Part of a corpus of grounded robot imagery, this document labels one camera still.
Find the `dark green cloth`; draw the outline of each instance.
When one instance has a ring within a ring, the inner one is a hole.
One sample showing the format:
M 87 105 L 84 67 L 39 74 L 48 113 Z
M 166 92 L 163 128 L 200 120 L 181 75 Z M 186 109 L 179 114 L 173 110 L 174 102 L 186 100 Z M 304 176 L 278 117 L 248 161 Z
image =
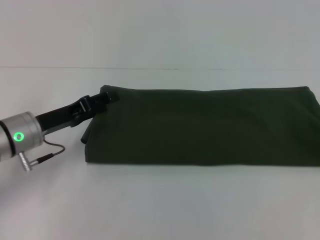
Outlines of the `dark green cloth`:
M 119 101 L 83 136 L 88 163 L 320 165 L 320 106 L 308 87 L 101 88 L 114 91 Z

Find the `white wall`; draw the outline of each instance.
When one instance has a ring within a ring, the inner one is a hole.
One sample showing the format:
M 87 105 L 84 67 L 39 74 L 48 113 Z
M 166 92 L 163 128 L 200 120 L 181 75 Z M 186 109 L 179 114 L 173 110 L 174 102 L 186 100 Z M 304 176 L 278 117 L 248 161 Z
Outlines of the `white wall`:
M 320 99 L 319 7 L 317 0 L 1 0 L 0 119 L 62 107 L 104 84 L 309 86 Z M 87 124 L 49 135 L 67 151 L 31 174 L 16 158 L 0 163 L 0 239 L 320 237 L 317 168 L 86 165 Z M 51 151 L 41 146 L 28 156 Z

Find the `green led ring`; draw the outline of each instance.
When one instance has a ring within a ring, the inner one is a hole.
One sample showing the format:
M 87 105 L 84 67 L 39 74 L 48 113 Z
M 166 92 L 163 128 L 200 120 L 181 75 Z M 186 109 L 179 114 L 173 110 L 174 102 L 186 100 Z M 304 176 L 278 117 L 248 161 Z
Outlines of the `green led ring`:
M 23 139 L 25 139 L 25 135 L 22 133 L 22 132 L 16 132 L 14 135 L 13 135 L 13 139 L 16 141 L 16 142 L 21 142 Z

